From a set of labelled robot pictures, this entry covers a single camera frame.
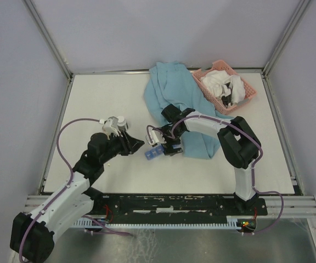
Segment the blue weekly pill organizer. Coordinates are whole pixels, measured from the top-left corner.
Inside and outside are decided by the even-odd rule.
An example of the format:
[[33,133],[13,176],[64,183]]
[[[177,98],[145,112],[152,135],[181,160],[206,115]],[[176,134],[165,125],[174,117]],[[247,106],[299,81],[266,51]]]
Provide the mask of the blue weekly pill organizer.
[[148,150],[145,152],[145,158],[150,161],[160,155],[162,155],[164,153],[163,147],[160,146],[156,146],[154,148],[152,148],[151,150]]

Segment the white cap pill bottle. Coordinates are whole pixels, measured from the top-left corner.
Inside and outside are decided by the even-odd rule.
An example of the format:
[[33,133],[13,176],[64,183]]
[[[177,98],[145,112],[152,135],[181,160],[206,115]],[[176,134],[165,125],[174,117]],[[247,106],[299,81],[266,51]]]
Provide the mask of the white cap pill bottle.
[[127,120],[124,118],[124,116],[118,116],[117,117],[117,127],[119,131],[127,131],[128,130],[128,123]]

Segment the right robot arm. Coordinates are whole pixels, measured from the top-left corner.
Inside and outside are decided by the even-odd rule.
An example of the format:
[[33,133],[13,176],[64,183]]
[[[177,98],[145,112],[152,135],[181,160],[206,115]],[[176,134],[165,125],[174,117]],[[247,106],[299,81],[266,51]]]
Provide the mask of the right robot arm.
[[249,213],[259,197],[254,189],[252,171],[255,161],[262,155],[262,149],[259,139],[245,119],[237,116],[223,121],[192,108],[181,111],[173,105],[168,105],[161,114],[168,124],[159,128],[161,138],[156,142],[162,145],[166,156],[182,152],[178,145],[180,137],[186,132],[197,132],[219,140],[226,160],[234,168],[234,208],[240,214]]

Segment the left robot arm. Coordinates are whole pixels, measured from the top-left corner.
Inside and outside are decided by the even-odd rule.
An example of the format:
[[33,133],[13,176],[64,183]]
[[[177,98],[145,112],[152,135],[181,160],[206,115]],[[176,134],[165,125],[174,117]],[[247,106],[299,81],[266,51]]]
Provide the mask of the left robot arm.
[[10,248],[19,254],[20,262],[45,262],[70,226],[89,212],[101,212],[104,201],[92,185],[104,172],[105,163],[118,155],[132,155],[143,145],[144,141],[125,131],[119,136],[93,134],[65,183],[36,209],[14,218]]

